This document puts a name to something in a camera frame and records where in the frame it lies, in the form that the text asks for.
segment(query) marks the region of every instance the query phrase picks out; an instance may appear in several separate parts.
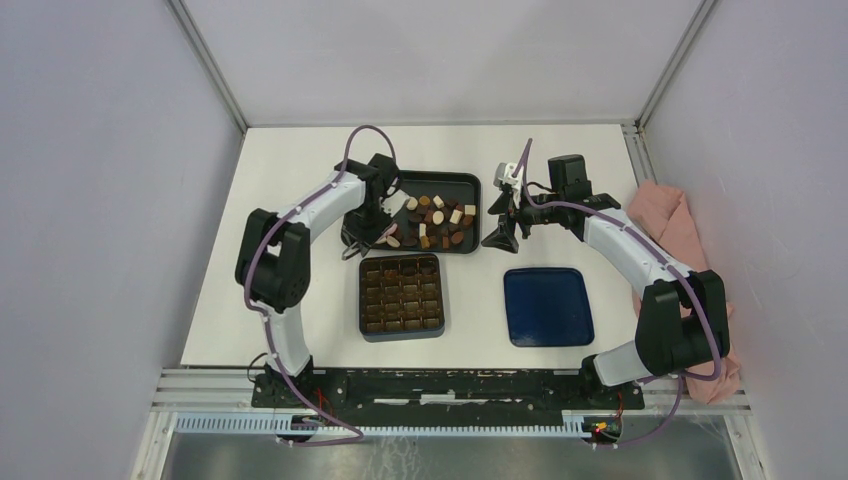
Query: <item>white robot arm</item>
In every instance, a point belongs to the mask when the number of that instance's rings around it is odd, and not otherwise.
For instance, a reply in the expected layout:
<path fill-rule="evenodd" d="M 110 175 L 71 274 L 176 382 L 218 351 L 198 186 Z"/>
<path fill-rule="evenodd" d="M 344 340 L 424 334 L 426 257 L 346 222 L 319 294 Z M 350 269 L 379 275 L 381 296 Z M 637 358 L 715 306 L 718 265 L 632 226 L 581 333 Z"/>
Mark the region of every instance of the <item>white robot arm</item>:
<path fill-rule="evenodd" d="M 297 376 L 309 363 L 310 353 L 303 339 L 300 300 L 309 285 L 309 245 L 339 218 L 345 217 L 343 239 L 350 252 L 365 255 L 370 246 L 391 225 L 395 214 L 408 195 L 392 186 L 398 178 L 394 161 L 376 155 L 368 164 L 349 161 L 347 171 L 336 180 L 328 177 L 324 184 L 334 187 L 313 200 L 306 208 L 288 205 L 281 211 L 295 208 L 297 213 L 275 235 L 272 247 L 279 252 L 266 251 L 260 258 L 251 285 L 251 300 L 261 304 L 268 314 L 264 318 L 266 335 L 271 339 L 289 375 Z M 387 195 L 388 189 L 395 192 Z M 316 188 L 304 198 L 314 195 Z M 248 217 L 236 280 L 244 285 L 247 266 L 262 237 L 278 220 L 276 213 L 257 209 Z"/>
<path fill-rule="evenodd" d="M 515 253 L 516 225 L 527 238 L 532 225 L 558 224 L 600 252 L 642 298 L 636 338 L 584 359 L 581 374 L 587 382 L 612 387 L 727 355 L 724 284 L 718 275 L 693 272 L 641 232 L 612 197 L 592 194 L 582 156 L 548 160 L 551 187 L 539 195 L 528 194 L 521 163 L 497 169 L 495 186 L 502 194 L 489 213 L 499 215 L 498 228 L 483 246 Z M 682 318 L 681 304 L 696 313 Z"/>

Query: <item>metal frame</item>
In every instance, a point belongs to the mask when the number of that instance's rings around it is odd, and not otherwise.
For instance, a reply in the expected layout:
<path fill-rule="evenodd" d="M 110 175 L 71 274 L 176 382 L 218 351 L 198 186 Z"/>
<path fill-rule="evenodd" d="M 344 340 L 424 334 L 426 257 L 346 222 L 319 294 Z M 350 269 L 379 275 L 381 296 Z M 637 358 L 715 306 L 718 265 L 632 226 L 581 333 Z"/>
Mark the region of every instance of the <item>metal frame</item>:
<path fill-rule="evenodd" d="M 654 166 L 651 164 L 651 157 L 648 155 L 648 149 L 645 146 L 644 130 L 640 130 L 633 122 L 622 125 L 621 133 L 624 135 L 624 143 L 627 145 L 627 153 L 630 155 L 630 163 L 633 165 L 636 183 L 641 185 L 645 180 L 656 182 L 657 176 L 654 173 Z"/>
<path fill-rule="evenodd" d="M 676 381 L 661 379 L 643 387 L 646 408 L 626 410 L 624 416 L 663 416 L 671 408 Z M 309 409 L 259 409 L 250 406 L 253 384 L 245 369 L 166 369 L 153 397 L 147 427 L 139 448 L 134 479 L 161 477 L 174 433 L 297 434 L 291 427 L 294 415 L 314 414 Z M 552 428 L 372 428 L 368 436 L 504 436 L 573 437 L 584 417 L 613 416 L 603 410 L 565 410 L 563 427 Z M 718 405 L 703 405 L 688 395 L 680 403 L 679 416 L 719 416 L 731 434 L 732 450 L 744 480 L 766 478 L 751 432 L 751 407 L 744 386 Z M 327 429 L 326 433 L 335 433 Z"/>
<path fill-rule="evenodd" d="M 698 33 L 701 32 L 718 3 L 719 0 L 701 0 L 701 3 L 695 10 L 695 14 L 689 21 L 689 25 L 687 25 L 686 30 L 683 31 L 683 36 L 680 37 L 680 41 L 677 42 L 677 46 L 674 48 L 671 58 L 668 59 L 668 63 L 666 63 L 662 74 L 660 74 L 657 84 L 654 85 L 654 89 L 651 90 L 651 94 L 648 95 L 648 100 L 645 102 L 645 106 L 642 107 L 639 117 L 636 119 L 636 126 L 639 130 L 644 130 L 645 126 L 651 120 L 651 116 L 653 115 L 654 110 L 656 110 L 657 104 L 659 104 L 660 100 L 662 100 L 663 95 L 668 89 L 668 85 L 677 74 L 677 71 L 680 70 L 683 60 L 686 59 L 689 50 L 692 48 L 695 39 L 698 37 Z"/>
<path fill-rule="evenodd" d="M 168 4 L 171 13 L 174 14 L 174 18 L 185 34 L 186 40 L 188 40 L 192 50 L 194 50 L 201 67 L 206 71 L 212 87 L 218 93 L 218 96 L 221 97 L 221 101 L 224 102 L 224 107 L 227 109 L 227 113 L 229 113 L 233 123 L 241 131 L 242 135 L 247 133 L 247 128 L 249 127 L 247 120 L 244 118 L 244 114 L 232 90 L 230 90 L 230 86 L 224 79 L 224 75 L 221 73 L 215 57 L 212 56 L 212 52 L 209 50 L 209 46 L 206 45 L 206 40 L 200 34 L 200 30 L 198 30 L 197 24 L 191 17 L 191 13 L 188 11 L 185 2 L 183 0 L 165 0 L 165 3 Z"/>

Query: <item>pink towel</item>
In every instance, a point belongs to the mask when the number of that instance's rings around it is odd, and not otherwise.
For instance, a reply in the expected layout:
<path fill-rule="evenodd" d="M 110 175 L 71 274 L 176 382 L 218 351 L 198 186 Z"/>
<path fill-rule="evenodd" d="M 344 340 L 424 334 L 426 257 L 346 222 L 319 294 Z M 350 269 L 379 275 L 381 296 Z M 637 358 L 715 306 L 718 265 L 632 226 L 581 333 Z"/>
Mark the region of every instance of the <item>pink towel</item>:
<path fill-rule="evenodd" d="M 682 190 L 646 181 L 630 202 L 627 215 L 674 258 L 698 272 L 709 268 Z M 636 295 L 633 296 L 633 306 L 638 315 L 642 302 Z M 688 309 L 681 308 L 681 311 L 684 315 L 690 314 Z M 733 306 L 728 303 L 727 316 L 730 317 L 732 313 Z M 692 398 L 713 404 L 733 395 L 739 389 L 739 359 L 733 351 L 732 343 L 730 353 L 722 359 L 721 376 L 718 379 L 712 382 L 686 379 L 686 386 Z M 709 375 L 713 373 L 713 363 L 702 363 L 689 368 L 688 371 Z"/>

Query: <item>purple cable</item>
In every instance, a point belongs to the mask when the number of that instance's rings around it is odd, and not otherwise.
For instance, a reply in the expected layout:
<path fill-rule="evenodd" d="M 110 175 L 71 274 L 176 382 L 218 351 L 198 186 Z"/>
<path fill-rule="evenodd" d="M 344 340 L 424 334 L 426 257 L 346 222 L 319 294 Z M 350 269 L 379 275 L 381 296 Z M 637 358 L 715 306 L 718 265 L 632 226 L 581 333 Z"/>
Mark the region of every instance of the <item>purple cable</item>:
<path fill-rule="evenodd" d="M 717 379 L 721 375 L 721 356 L 718 353 L 718 345 L 716 344 L 715 336 L 713 335 L 712 329 L 710 328 L 710 324 L 707 321 L 707 314 L 704 312 L 704 307 L 701 305 L 700 300 L 698 300 L 698 296 L 695 294 L 695 290 L 692 289 L 692 286 L 689 285 L 689 282 L 686 281 L 686 278 L 683 276 L 683 274 L 681 274 L 680 271 L 674 268 L 672 265 L 669 265 L 668 261 L 665 258 L 665 255 L 663 255 L 662 252 L 658 249 L 654 248 L 654 246 L 651 244 L 651 242 L 648 241 L 647 238 L 645 238 L 635 229 L 627 226 L 624 222 L 618 220 L 617 218 L 613 218 L 609 215 L 601 213 L 585 205 L 580 205 L 579 203 L 563 201 L 546 202 L 543 204 L 536 203 L 533 200 L 533 197 L 530 195 L 530 191 L 527 189 L 527 163 L 530 157 L 530 146 L 532 144 L 533 139 L 527 139 L 527 144 L 524 146 L 524 152 L 521 154 L 521 159 L 518 161 L 518 165 L 524 167 L 524 174 L 521 176 L 521 185 L 524 189 L 524 196 L 527 198 L 527 201 L 530 202 L 530 205 L 538 209 L 547 207 L 565 207 L 574 210 L 579 210 L 589 215 L 594 215 L 603 220 L 606 220 L 607 222 L 615 225 L 618 228 L 623 229 L 631 237 L 636 239 L 636 241 L 639 242 L 643 247 L 645 247 L 645 249 L 648 250 L 648 252 L 650 252 L 651 255 L 653 255 L 654 258 L 657 259 L 657 261 L 663 266 L 663 268 L 666 268 L 680 282 L 680 285 L 683 286 L 683 290 L 686 291 L 686 295 L 689 297 L 689 300 L 692 301 L 692 307 L 695 310 L 695 314 L 698 316 L 698 320 L 701 323 L 701 328 L 704 329 L 704 333 L 707 337 L 707 344 L 710 347 L 710 354 L 712 355 L 713 359 L 713 373 L 710 375 L 700 375 L 697 373 L 682 372 L 682 375 L 685 377 L 694 378 L 696 380 L 704 380 L 707 382 Z M 519 168 L 516 168 L 515 172 L 517 174 L 519 172 Z"/>
<path fill-rule="evenodd" d="M 552 202 L 545 202 L 545 203 L 542 203 L 542 204 L 536 203 L 533 200 L 532 196 L 530 195 L 530 191 L 527 189 L 527 163 L 528 163 L 528 159 L 530 158 L 530 146 L 532 144 L 533 144 L 533 139 L 532 138 L 527 139 L 527 144 L 524 146 L 524 152 L 521 154 L 521 159 L 518 161 L 518 167 L 516 167 L 516 169 L 515 169 L 515 173 L 517 174 L 520 171 L 520 167 L 524 167 L 524 173 L 521 176 L 521 185 L 522 185 L 522 188 L 524 190 L 524 196 L 527 198 L 527 201 L 530 203 L 530 205 L 533 206 L 534 208 L 538 208 L 538 209 L 548 208 L 548 207 L 571 208 L 571 209 L 574 209 L 574 210 L 579 210 L 581 212 L 587 213 L 589 215 L 594 215 L 594 216 L 599 217 L 603 220 L 606 220 L 607 222 L 610 222 L 611 224 L 617 226 L 618 228 L 623 229 L 625 232 L 630 234 L 630 236 L 635 238 L 636 241 L 638 241 L 643 247 L 645 247 L 645 249 L 647 249 L 651 253 L 651 255 L 653 255 L 654 258 L 656 258 L 657 261 L 660 262 L 660 264 L 663 265 L 663 267 L 667 268 L 668 271 L 674 276 L 674 278 L 676 278 L 680 282 L 680 284 L 683 286 L 683 290 L 686 291 L 686 295 L 689 296 L 689 300 L 692 301 L 692 307 L 695 309 L 695 313 L 698 316 L 698 320 L 700 320 L 700 322 L 701 322 L 701 327 L 704 329 L 704 333 L 706 334 L 707 343 L 710 346 L 710 354 L 712 354 L 712 357 L 713 357 L 713 367 L 714 367 L 713 373 L 711 375 L 699 375 L 699 374 L 696 374 L 696 373 L 682 372 L 682 375 L 687 376 L 689 378 L 695 378 L 695 379 L 698 379 L 698 380 L 705 380 L 705 381 L 712 381 L 712 380 L 717 379 L 719 377 L 719 375 L 721 375 L 721 357 L 719 356 L 719 353 L 718 353 L 718 345 L 716 345 L 715 336 L 713 335 L 712 329 L 710 328 L 710 324 L 709 324 L 709 322 L 707 322 L 707 314 L 704 312 L 704 308 L 701 305 L 700 300 L 698 300 L 698 296 L 695 294 L 695 290 L 692 289 L 692 286 L 689 285 L 689 282 L 686 281 L 686 278 L 683 276 L 683 274 L 681 274 L 680 271 L 678 271 L 676 268 L 674 268 L 673 265 L 669 265 L 668 261 L 665 259 L 665 256 L 662 254 L 662 252 L 660 252 L 659 250 L 654 248 L 654 246 L 651 244 L 651 242 L 649 242 L 646 238 L 644 238 L 642 235 L 640 235 L 639 232 L 630 228 L 624 222 L 618 220 L 617 218 L 613 218 L 609 215 L 601 213 L 601 212 L 599 212 L 599 211 L 597 211 L 593 208 L 589 208 L 585 205 L 580 205 L 579 203 L 563 202 L 563 201 L 552 201 Z M 649 377 L 649 378 L 644 379 L 644 380 L 651 381 L 651 380 L 654 380 L 654 379 L 655 379 L 654 377 Z M 662 423 L 660 423 L 660 425 L 657 428 L 655 428 L 653 431 L 651 431 L 650 433 L 648 433 L 646 435 L 643 435 L 643 436 L 638 437 L 638 438 L 634 438 L 632 440 L 627 440 L 627 441 L 622 442 L 622 443 L 618 443 L 618 444 L 616 444 L 615 447 L 609 447 L 609 448 L 618 448 L 620 446 L 625 446 L 625 445 L 636 445 L 636 444 L 642 443 L 643 441 L 647 440 L 648 438 L 653 437 L 657 433 L 664 430 L 666 428 L 666 426 L 669 424 L 669 422 L 671 421 L 672 417 L 674 417 L 674 414 L 677 412 L 677 408 L 680 406 L 680 400 L 682 398 L 683 398 L 683 378 L 680 377 L 678 379 L 678 385 L 677 385 L 677 398 L 675 398 L 674 405 L 671 407 L 671 410 L 668 412 L 668 416 L 666 416 L 665 419 L 663 419 Z"/>
<path fill-rule="evenodd" d="M 339 168 L 339 173 L 335 176 L 335 178 L 333 178 L 332 182 L 330 182 L 327 185 L 324 185 L 317 192 L 306 197 L 306 199 L 304 199 L 302 202 L 300 202 L 295 208 L 289 210 L 288 212 L 286 212 L 285 215 L 281 216 L 280 219 L 277 220 L 277 223 L 275 223 L 274 226 L 271 227 L 270 230 L 268 230 L 268 233 L 266 233 L 265 236 L 262 238 L 262 241 L 259 242 L 259 247 L 256 248 L 256 253 L 253 255 L 253 259 L 250 261 L 250 267 L 248 267 L 247 276 L 244 279 L 244 305 L 247 307 L 248 310 L 252 310 L 254 312 L 259 312 L 262 315 L 263 323 L 265 325 L 265 337 L 268 340 L 268 349 L 271 352 L 271 354 L 269 356 L 276 363 L 277 369 L 280 371 L 280 374 L 282 374 L 283 380 L 286 382 L 286 385 L 288 385 L 289 389 L 291 389 L 292 393 L 294 393 L 294 395 L 298 398 L 298 400 L 301 401 L 301 403 L 306 405 L 308 408 L 311 408 L 312 410 L 314 410 L 315 413 L 317 413 L 321 417 L 325 418 L 328 422 L 333 423 L 335 425 L 338 425 L 338 426 L 340 426 L 344 429 L 350 430 L 351 432 L 356 434 L 355 437 L 338 438 L 338 439 L 334 439 L 334 440 L 324 440 L 324 441 L 321 441 L 321 442 L 306 442 L 306 443 L 294 443 L 293 444 L 293 445 L 298 446 L 298 447 L 321 447 L 321 446 L 329 446 L 329 445 L 343 445 L 343 444 L 347 444 L 347 443 L 358 442 L 358 441 L 362 440 L 365 437 L 365 435 L 362 433 L 362 430 L 359 430 L 358 428 L 356 428 L 352 425 L 349 425 L 349 424 L 343 422 L 342 420 L 339 420 L 338 418 L 330 415 L 329 413 L 325 412 L 324 410 L 321 410 L 320 408 L 318 408 L 318 406 L 316 406 L 314 403 L 310 402 L 309 399 L 306 398 L 300 392 L 300 390 L 297 389 L 297 387 L 294 385 L 294 382 L 292 381 L 291 377 L 289 377 L 289 374 L 286 372 L 286 368 L 283 365 L 283 362 L 280 360 L 280 354 L 277 351 L 277 347 L 274 345 L 274 340 L 273 340 L 273 337 L 271 336 L 271 322 L 265 321 L 265 320 L 268 319 L 268 316 L 270 315 L 270 313 L 265 308 L 262 308 L 258 305 L 254 305 L 253 303 L 251 303 L 251 301 L 250 301 L 250 289 L 253 286 L 253 277 L 256 274 L 256 266 L 259 264 L 259 259 L 262 256 L 262 253 L 265 251 L 266 248 L 268 248 L 268 244 L 271 242 L 271 238 L 273 238 L 274 235 L 277 233 L 277 231 L 287 221 L 289 221 L 289 219 L 291 217 L 293 217 L 297 213 L 298 207 L 302 210 L 302 209 L 306 208 L 310 203 L 314 202 L 318 197 L 325 194 L 330 189 L 336 188 L 338 181 L 341 180 L 342 176 L 345 174 L 345 170 L 347 169 L 348 157 L 350 156 L 350 146 L 351 146 L 351 144 L 353 144 L 353 139 L 356 137 L 357 133 L 361 132 L 362 130 L 366 130 L 366 129 L 367 130 L 374 130 L 375 132 L 379 133 L 386 140 L 386 143 L 388 143 L 388 145 L 389 145 L 389 150 L 392 153 L 392 160 L 395 160 L 395 162 L 397 162 L 397 156 L 395 155 L 395 147 L 394 147 L 394 145 L 392 145 L 392 141 L 389 139 L 388 135 L 386 135 L 385 132 L 383 132 L 382 130 L 380 130 L 379 128 L 377 128 L 373 125 L 360 125 L 360 126 L 356 127 L 352 132 L 350 132 L 350 136 L 347 139 L 347 144 L 345 145 L 344 157 L 342 158 L 342 164 L 341 164 L 341 167 Z"/>
<path fill-rule="evenodd" d="M 615 443 L 612 445 L 606 445 L 601 443 L 593 443 L 593 445 L 597 445 L 599 448 L 604 450 L 615 450 L 617 448 L 638 445 L 646 440 L 650 439 L 653 436 L 656 436 L 660 432 L 668 427 L 668 424 L 671 423 L 671 419 L 674 418 L 674 414 L 677 413 L 677 409 L 680 407 L 680 400 L 683 399 L 683 377 L 677 378 L 677 397 L 674 399 L 674 405 L 671 406 L 671 410 L 668 411 L 668 415 L 663 419 L 663 421 L 657 426 L 657 428 L 651 430 L 650 432 L 642 435 L 641 437 L 636 437 L 630 440 L 625 440 L 620 443 Z"/>

